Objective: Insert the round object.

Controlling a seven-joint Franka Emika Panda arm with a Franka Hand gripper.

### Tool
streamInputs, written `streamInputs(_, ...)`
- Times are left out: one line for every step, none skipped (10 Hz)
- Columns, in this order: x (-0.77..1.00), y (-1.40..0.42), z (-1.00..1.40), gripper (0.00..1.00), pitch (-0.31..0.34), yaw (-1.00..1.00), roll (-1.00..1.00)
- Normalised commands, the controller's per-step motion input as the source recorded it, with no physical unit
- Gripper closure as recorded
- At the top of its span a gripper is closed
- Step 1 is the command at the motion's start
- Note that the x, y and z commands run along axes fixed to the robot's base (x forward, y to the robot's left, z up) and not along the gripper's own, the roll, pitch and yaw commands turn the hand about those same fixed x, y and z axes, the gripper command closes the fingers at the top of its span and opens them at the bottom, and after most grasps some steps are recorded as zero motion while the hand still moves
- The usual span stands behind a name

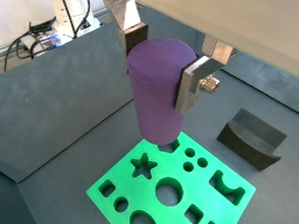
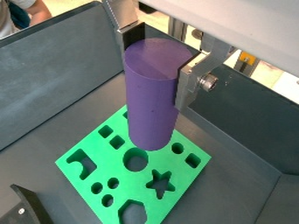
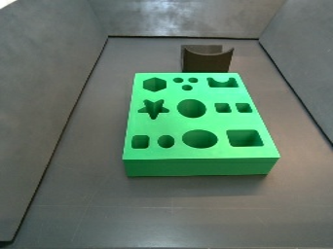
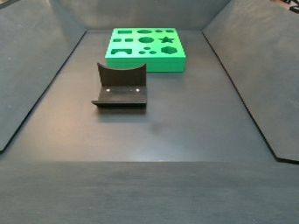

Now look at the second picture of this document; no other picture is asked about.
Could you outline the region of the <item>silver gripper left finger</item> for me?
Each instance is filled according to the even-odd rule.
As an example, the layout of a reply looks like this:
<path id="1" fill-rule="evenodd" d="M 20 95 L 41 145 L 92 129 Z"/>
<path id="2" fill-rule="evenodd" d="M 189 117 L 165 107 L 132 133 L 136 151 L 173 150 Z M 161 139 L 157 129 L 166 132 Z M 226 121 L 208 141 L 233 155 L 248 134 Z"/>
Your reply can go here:
<path id="1" fill-rule="evenodd" d="M 102 0 L 102 6 L 112 22 L 120 52 L 145 38 L 145 24 L 137 19 L 132 0 Z"/>

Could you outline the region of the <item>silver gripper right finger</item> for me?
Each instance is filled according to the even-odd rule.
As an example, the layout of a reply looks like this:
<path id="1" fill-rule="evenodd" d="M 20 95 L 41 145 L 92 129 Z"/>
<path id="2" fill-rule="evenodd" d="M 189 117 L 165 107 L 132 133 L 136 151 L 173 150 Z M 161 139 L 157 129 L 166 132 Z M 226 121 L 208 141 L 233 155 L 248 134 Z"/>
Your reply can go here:
<path id="1" fill-rule="evenodd" d="M 185 65 L 178 73 L 174 107 L 180 111 L 194 101 L 200 88 L 205 92 L 214 88 L 217 78 L 210 74 L 210 71 L 229 57 L 230 45 L 209 34 L 202 35 L 200 44 L 202 45 L 201 49 L 208 54 L 193 67 Z"/>

